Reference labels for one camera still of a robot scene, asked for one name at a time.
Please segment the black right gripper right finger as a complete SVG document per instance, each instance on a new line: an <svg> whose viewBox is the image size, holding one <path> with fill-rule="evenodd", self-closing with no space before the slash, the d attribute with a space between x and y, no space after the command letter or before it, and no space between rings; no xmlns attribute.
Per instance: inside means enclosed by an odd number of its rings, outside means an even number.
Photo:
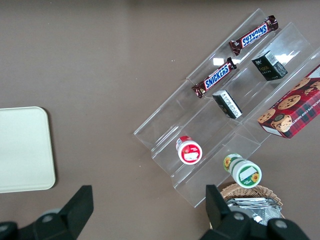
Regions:
<svg viewBox="0 0 320 240"><path fill-rule="evenodd" d="M206 186L206 212L212 229L203 240L308 240L293 221L272 218L267 225L254 221L238 211L231 211L215 185Z"/></svg>

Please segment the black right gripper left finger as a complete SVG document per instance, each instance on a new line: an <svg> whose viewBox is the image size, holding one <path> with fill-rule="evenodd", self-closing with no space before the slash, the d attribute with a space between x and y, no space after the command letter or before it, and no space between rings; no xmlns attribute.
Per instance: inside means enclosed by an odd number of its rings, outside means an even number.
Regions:
<svg viewBox="0 0 320 240"><path fill-rule="evenodd" d="M14 221L0 223L2 240L76 240L94 211L93 189L83 185L58 211L48 211L18 228Z"/></svg>

